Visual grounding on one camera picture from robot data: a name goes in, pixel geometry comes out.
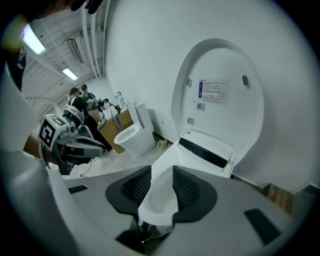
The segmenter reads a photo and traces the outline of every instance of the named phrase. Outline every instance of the ceiling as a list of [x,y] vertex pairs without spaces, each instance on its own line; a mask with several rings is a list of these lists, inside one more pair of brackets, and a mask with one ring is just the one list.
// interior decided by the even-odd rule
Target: ceiling
[[[105,14],[107,7],[108,14],[112,11],[115,2],[116,0],[104,0],[96,11],[95,32],[97,41],[95,49],[101,76],[104,73],[102,45]],[[85,16],[87,29],[91,29],[92,15],[86,12]],[[70,88],[95,76],[91,62],[85,60],[82,63],[69,44],[69,38],[73,34],[83,31],[82,18],[81,9],[75,12],[65,10],[30,24],[35,35],[44,45],[45,51],[37,55],[26,46],[26,67],[22,78],[21,92],[39,115],[69,91]],[[92,59],[95,63],[90,37],[89,45]],[[69,68],[78,79],[73,81],[63,74],[62,70],[65,68]]]

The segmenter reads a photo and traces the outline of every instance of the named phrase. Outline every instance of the fluorescent light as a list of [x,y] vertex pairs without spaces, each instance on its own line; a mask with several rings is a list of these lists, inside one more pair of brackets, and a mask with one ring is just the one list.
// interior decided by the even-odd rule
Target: fluorescent light
[[65,73],[72,80],[77,80],[78,79],[78,77],[74,73],[72,73],[69,68],[66,68],[66,69],[62,70],[62,72]]
[[42,45],[39,39],[36,37],[35,33],[32,31],[31,27],[25,26],[23,30],[23,41],[34,51],[36,54],[42,53],[46,48]]

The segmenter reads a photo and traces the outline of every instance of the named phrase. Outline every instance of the white wall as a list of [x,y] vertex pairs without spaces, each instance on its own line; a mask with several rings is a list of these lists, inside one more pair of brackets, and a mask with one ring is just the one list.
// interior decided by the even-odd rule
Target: white wall
[[292,192],[309,182],[319,184],[319,67],[306,40],[275,5],[122,0],[110,24],[108,83],[125,100],[145,102],[155,131],[171,141],[179,134],[170,116],[174,84],[188,52],[208,38],[238,45],[260,76],[265,114],[260,139],[234,172],[260,186],[273,183]]
[[84,81],[82,84],[86,84],[88,86],[88,92],[93,93],[97,99],[104,100],[107,98],[112,104],[118,105],[118,102],[115,99],[115,95],[118,91],[114,92],[113,88],[107,82],[105,76],[98,79],[95,77],[90,78]]
[[64,112],[68,102],[69,100],[66,95],[62,96],[62,98],[60,98],[59,101],[57,101],[57,105],[60,108],[62,113]]
[[56,110],[55,110],[55,108],[53,106],[39,118],[40,126],[35,125],[35,127],[33,128],[33,129],[37,129],[36,133],[39,132],[39,130],[41,128],[41,125],[43,124],[43,122],[45,120],[45,115],[48,115],[48,114],[56,114],[57,115],[57,112],[56,112]]
[[32,133],[35,137],[38,136],[39,131],[40,131],[40,128],[41,128],[41,125],[42,125],[42,123],[40,123],[39,121],[37,121],[36,124],[35,124],[34,127],[33,127],[31,133]]

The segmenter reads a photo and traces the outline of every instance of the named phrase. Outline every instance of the black slot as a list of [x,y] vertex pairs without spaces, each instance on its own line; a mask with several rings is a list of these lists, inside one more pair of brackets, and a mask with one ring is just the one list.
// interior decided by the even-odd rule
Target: black slot
[[70,194],[77,193],[77,192],[80,192],[82,190],[87,190],[87,189],[88,189],[88,187],[85,185],[74,186],[74,187],[68,188]]
[[65,146],[64,147],[64,154],[65,155],[71,155],[71,156],[83,156],[85,154],[85,149],[84,148],[78,148],[78,147],[73,147],[73,150],[71,150],[71,146]]
[[217,191],[211,184],[176,165],[173,166],[172,188],[178,203],[178,212],[172,217],[173,224],[201,220],[218,200]]
[[195,155],[197,155],[198,157],[220,168],[225,168],[228,163],[228,161],[222,158],[221,156],[218,156],[217,154],[212,153],[211,151],[197,144],[194,144],[193,142],[186,140],[185,138],[180,138],[179,144],[185,147],[187,150],[194,153]]
[[278,229],[270,220],[268,220],[261,210],[257,208],[247,210],[244,212],[244,215],[265,245],[269,244],[280,235]]
[[146,165],[134,173],[111,183],[105,191],[108,202],[121,214],[138,220],[138,208],[151,186],[151,166]]

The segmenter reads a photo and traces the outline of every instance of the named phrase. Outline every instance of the white bottle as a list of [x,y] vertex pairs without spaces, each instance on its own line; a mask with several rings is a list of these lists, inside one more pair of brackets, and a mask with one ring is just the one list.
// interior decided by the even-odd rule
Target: white bottle
[[114,96],[114,98],[118,101],[118,105],[119,105],[120,109],[123,109],[124,108],[123,104],[122,104],[121,100],[118,98],[118,96]]
[[125,103],[125,100],[124,100],[124,98],[123,98],[122,95],[121,95],[121,92],[118,91],[116,94],[117,94],[117,96],[118,96],[118,99],[119,99],[120,102],[121,102],[122,108],[126,108],[126,107],[127,107],[127,104]]

